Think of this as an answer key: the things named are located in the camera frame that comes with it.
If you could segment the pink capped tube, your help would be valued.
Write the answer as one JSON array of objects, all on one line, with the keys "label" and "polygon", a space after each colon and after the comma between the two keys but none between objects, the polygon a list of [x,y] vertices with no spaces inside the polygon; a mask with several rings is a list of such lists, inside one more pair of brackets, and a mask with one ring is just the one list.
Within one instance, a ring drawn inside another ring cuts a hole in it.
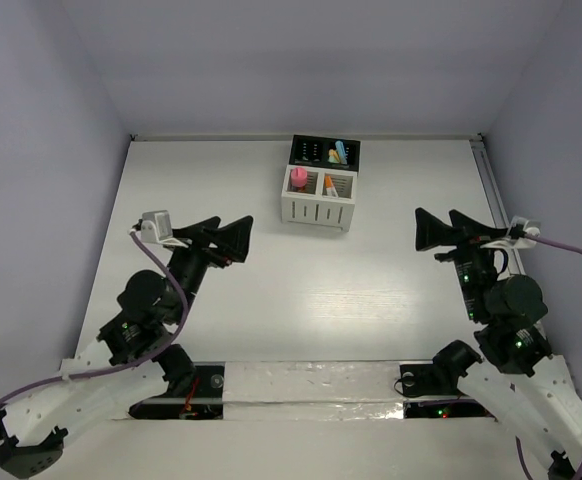
[{"label": "pink capped tube", "polygon": [[308,172],[303,167],[295,167],[289,175],[290,190],[293,192],[304,192],[308,183]]}]

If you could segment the orange white pen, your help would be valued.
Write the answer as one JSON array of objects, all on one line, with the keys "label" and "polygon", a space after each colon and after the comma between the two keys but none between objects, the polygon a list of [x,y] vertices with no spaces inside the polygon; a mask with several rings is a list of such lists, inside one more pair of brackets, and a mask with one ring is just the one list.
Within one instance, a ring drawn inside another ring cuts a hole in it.
[{"label": "orange white pen", "polygon": [[325,194],[332,198],[338,197],[337,189],[333,183],[332,177],[330,175],[326,175],[324,179],[324,187],[325,187]]}]

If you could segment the orange pink glue stick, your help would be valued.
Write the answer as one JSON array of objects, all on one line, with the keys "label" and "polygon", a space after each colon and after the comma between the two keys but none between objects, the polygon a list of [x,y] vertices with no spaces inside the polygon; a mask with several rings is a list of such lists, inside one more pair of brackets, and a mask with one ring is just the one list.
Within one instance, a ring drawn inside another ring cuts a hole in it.
[{"label": "orange pink glue stick", "polygon": [[335,159],[336,159],[337,163],[341,163],[340,156],[339,156],[339,154],[338,154],[338,152],[337,152],[336,150],[334,150],[334,149],[330,149],[330,150],[329,150],[329,156],[333,156],[333,157],[335,157]]}]

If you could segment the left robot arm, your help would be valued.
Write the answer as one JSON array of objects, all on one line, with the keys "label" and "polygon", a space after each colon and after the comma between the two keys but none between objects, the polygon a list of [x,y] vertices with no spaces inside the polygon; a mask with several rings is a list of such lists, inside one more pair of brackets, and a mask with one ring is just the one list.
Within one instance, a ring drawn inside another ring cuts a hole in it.
[{"label": "left robot arm", "polygon": [[132,242],[154,263],[127,281],[118,313],[52,377],[0,398],[0,469],[30,479],[99,422],[153,397],[189,397],[199,375],[178,343],[208,269],[246,261],[254,219],[217,216],[173,228],[168,211],[145,212]]}]

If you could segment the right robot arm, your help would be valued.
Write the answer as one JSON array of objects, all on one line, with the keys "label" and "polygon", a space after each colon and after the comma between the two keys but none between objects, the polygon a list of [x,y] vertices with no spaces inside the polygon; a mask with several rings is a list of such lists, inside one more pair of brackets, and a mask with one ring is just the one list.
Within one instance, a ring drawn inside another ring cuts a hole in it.
[{"label": "right robot arm", "polygon": [[538,324],[548,313],[539,284],[507,274],[515,250],[537,244],[577,253],[549,240],[538,223],[517,219],[505,228],[477,222],[452,210],[444,223],[423,208],[415,211],[415,248],[434,250],[451,263],[467,317],[481,325],[476,347],[456,340],[440,350],[422,374],[404,384],[404,395],[463,394],[483,406],[528,449],[550,479],[582,479],[582,398],[564,374]]}]

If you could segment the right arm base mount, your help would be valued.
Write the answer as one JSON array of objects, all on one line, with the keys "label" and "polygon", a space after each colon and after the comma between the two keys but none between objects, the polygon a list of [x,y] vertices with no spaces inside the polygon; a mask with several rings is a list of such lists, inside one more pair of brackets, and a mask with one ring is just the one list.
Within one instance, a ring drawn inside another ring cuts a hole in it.
[{"label": "right arm base mount", "polygon": [[452,352],[448,348],[428,363],[403,363],[393,389],[404,403],[406,419],[487,418],[491,414],[458,388],[470,366],[480,362],[472,350]]}]

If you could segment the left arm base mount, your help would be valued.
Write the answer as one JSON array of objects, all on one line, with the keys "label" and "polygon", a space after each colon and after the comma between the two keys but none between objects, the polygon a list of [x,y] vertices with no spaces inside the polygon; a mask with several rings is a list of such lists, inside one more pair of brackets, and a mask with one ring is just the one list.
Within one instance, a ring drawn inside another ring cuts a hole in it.
[{"label": "left arm base mount", "polygon": [[222,420],[224,363],[196,366],[196,377],[186,394],[163,394],[133,405],[128,414],[136,420]]}]

